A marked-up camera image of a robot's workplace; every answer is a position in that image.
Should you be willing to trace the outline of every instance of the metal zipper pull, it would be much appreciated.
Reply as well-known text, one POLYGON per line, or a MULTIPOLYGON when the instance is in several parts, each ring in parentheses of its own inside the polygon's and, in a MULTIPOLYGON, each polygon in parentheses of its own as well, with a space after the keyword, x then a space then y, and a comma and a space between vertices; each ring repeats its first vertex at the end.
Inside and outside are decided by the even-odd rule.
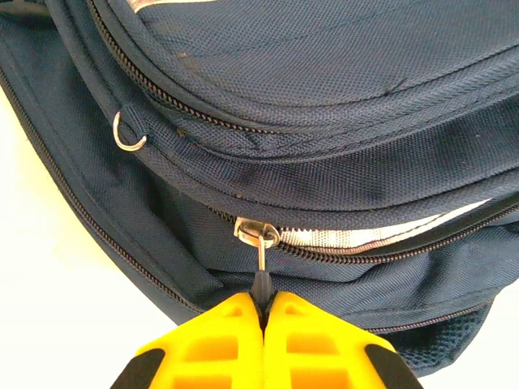
POLYGON ((258 248, 258 268, 266 270, 265 249, 279 244, 280 236, 277 229, 269 223, 238 217, 234 224, 234 236, 258 248))
POLYGON ((276 228, 269 223, 248 220, 243 217, 236 219, 234 236, 250 246, 258 248, 258 271, 252 283, 251 296, 258 307, 259 326, 265 330, 271 302, 276 295, 272 278, 268 274, 265 263, 265 250, 277 245, 280 241, 276 228))

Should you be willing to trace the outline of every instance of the stain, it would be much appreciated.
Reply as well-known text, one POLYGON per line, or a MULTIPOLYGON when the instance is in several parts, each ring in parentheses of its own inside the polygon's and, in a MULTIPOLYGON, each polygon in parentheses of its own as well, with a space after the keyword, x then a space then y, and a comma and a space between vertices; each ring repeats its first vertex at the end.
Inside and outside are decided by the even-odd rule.
POLYGON ((392 85, 391 87, 386 88, 384 91, 384 94, 382 96, 392 95, 393 93, 395 93, 397 91, 397 89, 399 87, 401 87, 405 83, 405 81, 407 81, 407 77, 405 77, 404 79, 401 79, 400 81, 398 81, 398 83, 392 85))
POLYGON ((198 73, 200 71, 200 65, 198 64, 196 59, 194 59, 193 57, 191 57, 187 53, 179 53, 177 55, 177 58, 179 59, 179 61, 182 63, 182 65, 186 69, 188 69, 190 71, 193 71, 193 72, 196 72, 196 73, 198 73))
POLYGON ((254 186, 257 183, 258 168, 256 166, 249 166, 240 174, 239 182, 244 186, 254 186))
POLYGON ((175 4, 179 2, 214 2, 216 0, 127 0, 131 9, 137 13, 147 6, 158 4, 175 4))

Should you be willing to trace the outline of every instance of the metal hook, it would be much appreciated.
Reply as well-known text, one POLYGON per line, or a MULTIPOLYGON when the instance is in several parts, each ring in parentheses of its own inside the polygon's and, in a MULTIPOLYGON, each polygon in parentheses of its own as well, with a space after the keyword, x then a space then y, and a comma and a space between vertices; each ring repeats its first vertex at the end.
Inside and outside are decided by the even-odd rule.
POLYGON ((139 142, 137 142, 136 144, 133 144, 133 145, 127 145, 127 144, 124 144, 123 142, 121 142, 121 139, 119 138, 119 122, 120 121, 121 121, 121 111, 118 111, 115 114, 113 128, 114 128, 115 143, 119 146, 119 148, 121 148, 125 152, 136 152, 136 151, 140 150, 141 148, 143 148, 143 146, 146 144, 146 141, 148 141, 147 135, 143 136, 139 142))

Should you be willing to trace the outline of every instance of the backpack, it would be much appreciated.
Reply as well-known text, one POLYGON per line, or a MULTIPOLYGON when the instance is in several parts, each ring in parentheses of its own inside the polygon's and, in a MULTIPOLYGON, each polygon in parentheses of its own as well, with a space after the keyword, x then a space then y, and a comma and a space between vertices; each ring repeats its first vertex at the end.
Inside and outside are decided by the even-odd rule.
POLYGON ((0 82, 99 245, 183 323, 277 289, 456 360, 519 276, 517 2, 0 1, 0 82))

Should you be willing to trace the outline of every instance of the backpack compartment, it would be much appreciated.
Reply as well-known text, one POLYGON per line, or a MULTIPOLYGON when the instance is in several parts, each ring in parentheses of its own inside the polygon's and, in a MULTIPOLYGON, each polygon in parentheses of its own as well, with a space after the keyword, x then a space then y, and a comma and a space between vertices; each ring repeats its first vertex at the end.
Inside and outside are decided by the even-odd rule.
MULTIPOLYGON (((256 252, 233 237, 232 223, 222 212, 287 228, 353 231, 409 223, 492 199, 414 237, 362 253, 328 254, 328 260, 318 260, 323 257, 317 254, 326 253, 283 247, 268 252, 278 288, 361 327, 389 328, 386 336, 420 375, 452 362, 479 329, 491 299, 519 276, 513 71, 486 78, 484 87, 468 88, 464 104, 479 95, 480 105, 453 116, 454 111, 446 110, 447 116, 415 126, 405 136, 395 136, 392 128, 383 142, 371 142, 368 135, 361 147, 348 148, 346 140, 354 131, 344 132, 349 127, 341 122, 346 140, 340 151, 323 147, 323 155, 309 157, 310 148, 321 149, 316 145, 322 144, 323 132, 290 125, 280 135, 245 135, 164 107, 143 94, 114 60, 89 19, 87 4, 48 3, 61 37, 0 20, 0 44, 8 53, 0 65, 12 86, 11 100, 17 97, 19 112, 23 109, 30 118, 34 134, 29 136, 35 145, 41 143, 36 148, 42 155, 48 150, 47 159, 54 161, 47 161, 48 169, 78 216, 121 269, 177 323, 250 288, 256 252), (63 72, 70 77, 64 79, 63 72), (135 154, 115 145, 111 126, 118 111, 125 142, 148 135, 148 143, 135 154), (287 143, 293 136, 299 140, 295 143, 310 146, 300 153, 287 144, 289 159, 280 150, 271 159, 264 155, 261 139, 277 136, 287 143), (250 147, 225 150, 225 145, 240 142, 259 144, 258 154, 251 155, 250 147), (457 158, 444 160, 445 154, 457 158), (488 158, 479 164, 481 156, 488 158), (444 174, 424 175, 429 162, 434 166, 430 172, 444 174), (503 212, 506 224, 492 219, 503 212), (482 220, 488 223, 472 230, 482 220), (457 238, 450 242, 452 236, 457 238), (445 244, 436 247, 437 242, 445 244), (422 247, 427 250, 416 251, 422 247)), ((118 8, 124 2, 110 3, 118 8)), ((516 54, 510 49, 503 55, 494 59, 499 63, 505 58, 507 66, 507 56, 516 54)), ((454 103, 461 105, 455 97, 446 105, 454 103)), ((31 126, 24 126, 28 134, 31 126)), ((334 132, 333 126, 318 127, 334 132)))

